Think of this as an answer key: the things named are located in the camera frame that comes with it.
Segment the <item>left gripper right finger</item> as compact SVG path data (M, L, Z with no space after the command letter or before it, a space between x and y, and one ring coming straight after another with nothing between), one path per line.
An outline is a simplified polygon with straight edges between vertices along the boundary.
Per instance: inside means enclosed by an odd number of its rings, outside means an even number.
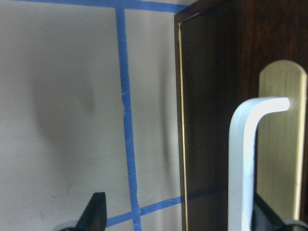
M280 218L257 194L254 194L252 231L307 231L308 225L300 220Z

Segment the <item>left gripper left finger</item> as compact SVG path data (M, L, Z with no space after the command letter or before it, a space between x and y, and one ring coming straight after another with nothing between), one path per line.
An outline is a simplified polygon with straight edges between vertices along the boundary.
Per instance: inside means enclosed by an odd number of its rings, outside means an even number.
M104 192L96 192L78 220L76 231L104 231L106 228L106 197Z

